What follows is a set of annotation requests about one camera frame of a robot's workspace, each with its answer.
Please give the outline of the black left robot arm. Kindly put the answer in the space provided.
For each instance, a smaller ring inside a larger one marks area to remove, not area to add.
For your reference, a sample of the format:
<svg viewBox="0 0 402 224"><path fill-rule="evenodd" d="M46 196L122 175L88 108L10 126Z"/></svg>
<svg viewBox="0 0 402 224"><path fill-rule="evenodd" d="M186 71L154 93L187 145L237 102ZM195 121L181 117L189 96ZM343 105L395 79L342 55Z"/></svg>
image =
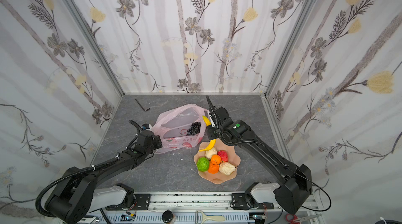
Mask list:
<svg viewBox="0 0 402 224"><path fill-rule="evenodd" d="M129 121L137 129L137 135L126 149L100 164L79 169L69 168L63 177L51 182L37 196L35 208L41 215L59 218L68 224L76 224L89 211L99 184L136 168L156 150L162 148L160 136L149 129L142 129L135 121Z"/></svg>

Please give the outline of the beige fake bread roll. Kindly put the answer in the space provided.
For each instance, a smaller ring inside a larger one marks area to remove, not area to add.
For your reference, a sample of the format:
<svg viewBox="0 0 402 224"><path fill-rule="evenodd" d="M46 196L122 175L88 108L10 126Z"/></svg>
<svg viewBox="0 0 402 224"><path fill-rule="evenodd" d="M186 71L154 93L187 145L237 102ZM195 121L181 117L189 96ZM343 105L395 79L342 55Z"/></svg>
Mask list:
<svg viewBox="0 0 402 224"><path fill-rule="evenodd" d="M235 170L236 167L229 162L223 162L219 165L219 172L226 176L231 175Z"/></svg>

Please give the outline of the beige fake fruit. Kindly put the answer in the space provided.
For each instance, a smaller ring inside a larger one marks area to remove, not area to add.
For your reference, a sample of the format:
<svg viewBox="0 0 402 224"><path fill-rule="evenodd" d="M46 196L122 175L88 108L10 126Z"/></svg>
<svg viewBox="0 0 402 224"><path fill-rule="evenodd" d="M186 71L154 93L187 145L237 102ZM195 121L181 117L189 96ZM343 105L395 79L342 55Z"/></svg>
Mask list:
<svg viewBox="0 0 402 224"><path fill-rule="evenodd" d="M211 160L211 158L214 156L214 155L216 155L217 154L217 149L215 148L215 147L213 147L213 148L211 148L210 150L207 150L206 152L205 152L205 157L208 159L208 160Z"/></svg>

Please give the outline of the red fake apple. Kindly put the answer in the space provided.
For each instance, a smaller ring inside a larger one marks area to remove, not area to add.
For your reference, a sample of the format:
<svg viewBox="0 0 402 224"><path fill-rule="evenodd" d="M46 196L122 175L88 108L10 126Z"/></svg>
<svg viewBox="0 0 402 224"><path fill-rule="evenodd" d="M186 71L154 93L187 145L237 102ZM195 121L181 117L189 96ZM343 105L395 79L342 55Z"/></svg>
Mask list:
<svg viewBox="0 0 402 224"><path fill-rule="evenodd" d="M220 150L217 152L217 155L220 156L221 163L229 161L228 153L226 151Z"/></svg>

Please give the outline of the dark fake grape bunch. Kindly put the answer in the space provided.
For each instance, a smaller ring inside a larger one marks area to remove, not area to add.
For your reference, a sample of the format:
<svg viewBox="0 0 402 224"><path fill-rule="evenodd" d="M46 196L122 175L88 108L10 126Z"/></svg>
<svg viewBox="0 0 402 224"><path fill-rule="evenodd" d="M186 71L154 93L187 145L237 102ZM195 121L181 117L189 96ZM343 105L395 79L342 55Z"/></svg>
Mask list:
<svg viewBox="0 0 402 224"><path fill-rule="evenodd" d="M198 135L201 131L201 122L194 122L187 131L188 136Z"/></svg>

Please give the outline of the pink plastic bag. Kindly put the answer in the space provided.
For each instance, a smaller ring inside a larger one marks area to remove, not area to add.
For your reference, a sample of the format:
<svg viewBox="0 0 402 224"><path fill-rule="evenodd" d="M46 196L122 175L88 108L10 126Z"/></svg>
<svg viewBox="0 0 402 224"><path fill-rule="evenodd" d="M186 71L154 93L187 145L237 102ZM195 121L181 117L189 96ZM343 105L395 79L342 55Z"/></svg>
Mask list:
<svg viewBox="0 0 402 224"><path fill-rule="evenodd" d="M156 154L196 147L206 132L202 116L207 116L208 113L207 109L198 105L187 104L160 114L152 126L152 131L162 141L162 148ZM187 131L194 122L201 122L201 131L198 135L188 136Z"/></svg>

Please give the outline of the yellow fake banana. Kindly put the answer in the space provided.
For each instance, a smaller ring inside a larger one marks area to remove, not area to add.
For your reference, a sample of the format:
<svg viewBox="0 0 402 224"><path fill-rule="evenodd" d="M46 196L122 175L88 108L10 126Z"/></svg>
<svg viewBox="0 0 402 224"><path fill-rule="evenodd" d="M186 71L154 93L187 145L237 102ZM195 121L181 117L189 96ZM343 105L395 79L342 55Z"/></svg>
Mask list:
<svg viewBox="0 0 402 224"><path fill-rule="evenodd" d="M202 116L202 118L206 125L206 134L209 140L209 144L207 145L207 147L201 149L200 151L209 151L215 146L216 143L216 134L214 133L215 127L208 117Z"/></svg>

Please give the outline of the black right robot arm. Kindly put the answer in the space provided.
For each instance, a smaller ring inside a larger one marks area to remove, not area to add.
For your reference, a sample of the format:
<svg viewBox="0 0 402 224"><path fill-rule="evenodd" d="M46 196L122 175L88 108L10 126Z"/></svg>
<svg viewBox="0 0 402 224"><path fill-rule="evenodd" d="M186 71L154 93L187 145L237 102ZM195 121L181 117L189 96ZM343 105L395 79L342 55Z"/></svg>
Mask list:
<svg viewBox="0 0 402 224"><path fill-rule="evenodd" d="M249 192L257 203L277 203L289 214L295 214L313 193L315 182L309 167L296 165L275 151L263 141L252 127L243 120L233 120L222 106L213 105L206 97L209 107L209 119L212 125L207 127L209 140L219 139L227 146L239 146L259 162L275 177L274 183L257 183Z"/></svg>

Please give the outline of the green fake fruit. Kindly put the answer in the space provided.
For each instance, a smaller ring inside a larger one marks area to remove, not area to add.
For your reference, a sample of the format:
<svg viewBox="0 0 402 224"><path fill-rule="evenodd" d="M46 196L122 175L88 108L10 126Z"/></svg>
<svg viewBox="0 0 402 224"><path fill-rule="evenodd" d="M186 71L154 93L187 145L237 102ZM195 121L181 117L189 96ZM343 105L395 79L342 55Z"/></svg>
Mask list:
<svg viewBox="0 0 402 224"><path fill-rule="evenodd" d="M210 167L210 161L209 161L207 158L205 158L205 157L200 157L200 158L197 160L196 165L197 165L197 169L198 169L200 172L206 172L206 171L208 171L208 169L209 169L209 167Z"/></svg>

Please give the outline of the peach leaf-shaped plate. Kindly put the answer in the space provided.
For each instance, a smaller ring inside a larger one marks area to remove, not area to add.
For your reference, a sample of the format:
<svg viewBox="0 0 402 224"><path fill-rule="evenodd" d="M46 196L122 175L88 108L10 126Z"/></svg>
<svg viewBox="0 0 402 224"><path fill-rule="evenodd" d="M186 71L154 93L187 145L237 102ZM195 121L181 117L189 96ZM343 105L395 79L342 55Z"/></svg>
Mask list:
<svg viewBox="0 0 402 224"><path fill-rule="evenodd" d="M216 140L215 146L217 151L225 151L228 155L228 162L234 166L234 171L231 172L229 175L225 175L217 170L217 173L209 173L209 171L200 171L196 168L199 176L211 183L214 184L222 184L226 181L232 180L237 176L237 170L241 163L240 157L236 154L236 151L233 146L228 146L224 144L220 139Z"/></svg>

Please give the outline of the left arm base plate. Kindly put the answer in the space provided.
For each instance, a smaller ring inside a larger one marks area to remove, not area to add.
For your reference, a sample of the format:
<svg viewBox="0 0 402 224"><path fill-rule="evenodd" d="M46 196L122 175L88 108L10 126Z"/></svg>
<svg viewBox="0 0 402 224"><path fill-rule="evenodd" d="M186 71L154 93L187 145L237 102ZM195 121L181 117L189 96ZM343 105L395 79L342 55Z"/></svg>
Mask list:
<svg viewBox="0 0 402 224"><path fill-rule="evenodd" d="M151 194L127 194L122 203L117 205L107 206L106 210L148 210Z"/></svg>

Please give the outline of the orange fake orange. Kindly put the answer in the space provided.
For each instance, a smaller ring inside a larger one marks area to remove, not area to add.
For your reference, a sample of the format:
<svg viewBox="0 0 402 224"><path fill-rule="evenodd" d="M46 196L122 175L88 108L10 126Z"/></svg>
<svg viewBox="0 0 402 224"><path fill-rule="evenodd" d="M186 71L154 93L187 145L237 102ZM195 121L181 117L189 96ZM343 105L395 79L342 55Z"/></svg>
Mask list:
<svg viewBox="0 0 402 224"><path fill-rule="evenodd" d="M220 165L222 159L219 155L213 155L210 159L210 163L213 165Z"/></svg>

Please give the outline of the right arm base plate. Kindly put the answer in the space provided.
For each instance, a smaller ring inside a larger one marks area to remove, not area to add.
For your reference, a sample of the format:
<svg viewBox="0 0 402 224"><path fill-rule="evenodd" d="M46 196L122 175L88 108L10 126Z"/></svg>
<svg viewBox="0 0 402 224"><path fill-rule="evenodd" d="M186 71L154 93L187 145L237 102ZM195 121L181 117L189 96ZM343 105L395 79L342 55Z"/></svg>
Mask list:
<svg viewBox="0 0 402 224"><path fill-rule="evenodd" d="M234 210L265 210L274 209L274 204L258 203L250 194L232 193L230 207Z"/></svg>

